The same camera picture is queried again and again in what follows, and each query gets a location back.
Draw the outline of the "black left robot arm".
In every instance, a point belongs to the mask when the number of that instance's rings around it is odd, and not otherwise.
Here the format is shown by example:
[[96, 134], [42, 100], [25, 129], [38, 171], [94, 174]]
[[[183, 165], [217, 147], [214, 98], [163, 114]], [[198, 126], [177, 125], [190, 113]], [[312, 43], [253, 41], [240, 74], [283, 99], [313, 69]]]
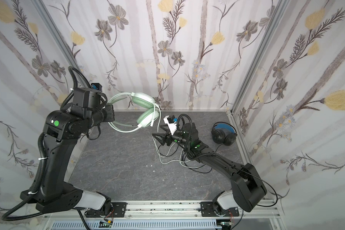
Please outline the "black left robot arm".
[[94, 88], [75, 88], [73, 102], [51, 112], [45, 121], [39, 140], [41, 157], [36, 179], [21, 199], [29, 199], [43, 213], [71, 209], [110, 211], [110, 199], [100, 193], [89, 192], [64, 181], [70, 157], [82, 134], [92, 127], [114, 120], [114, 110], [106, 104], [106, 96]]

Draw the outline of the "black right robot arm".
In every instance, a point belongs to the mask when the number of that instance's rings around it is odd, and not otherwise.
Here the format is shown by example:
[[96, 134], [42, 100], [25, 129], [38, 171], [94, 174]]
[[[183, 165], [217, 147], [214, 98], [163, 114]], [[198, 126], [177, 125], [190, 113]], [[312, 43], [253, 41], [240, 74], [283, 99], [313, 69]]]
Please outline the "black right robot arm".
[[244, 211], [251, 212], [267, 194], [264, 181], [255, 167], [249, 163], [239, 164], [219, 155], [199, 139], [196, 129], [191, 133], [188, 130], [184, 128], [182, 131], [171, 134], [166, 129], [165, 133], [153, 133], [152, 137], [161, 145], [178, 144], [189, 160], [208, 165], [227, 177], [232, 186], [232, 197], [235, 203]]

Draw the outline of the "mint green over-ear headphones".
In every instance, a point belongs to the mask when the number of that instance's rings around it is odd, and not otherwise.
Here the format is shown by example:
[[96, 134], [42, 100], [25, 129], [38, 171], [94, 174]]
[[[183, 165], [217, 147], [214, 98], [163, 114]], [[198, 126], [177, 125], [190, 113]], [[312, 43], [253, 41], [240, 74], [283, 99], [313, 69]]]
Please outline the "mint green over-ear headphones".
[[161, 120], [161, 109], [160, 107], [157, 105], [157, 103], [155, 102], [154, 98], [144, 94], [144, 93], [119, 93], [116, 94], [115, 96], [113, 96], [111, 99], [109, 99], [107, 101], [107, 105], [113, 105], [114, 103], [123, 100], [127, 97], [131, 98], [132, 103], [135, 103], [136, 105], [139, 105], [140, 107], [143, 107], [145, 109], [147, 109], [147, 111], [145, 111], [142, 115], [139, 116], [139, 118], [137, 119], [137, 126], [133, 129], [133, 130], [121, 130], [117, 127], [117, 125], [119, 126], [126, 126], [126, 127], [130, 127], [130, 125], [127, 124], [122, 124], [119, 122], [109, 122], [109, 125], [111, 128], [113, 128], [114, 130], [121, 132], [121, 133], [131, 133], [131, 132], [135, 132], [141, 128], [145, 128], [147, 126], [151, 126], [153, 127], [154, 121], [156, 119], [159, 119], [158, 121], [158, 125], [160, 124], [160, 120]]

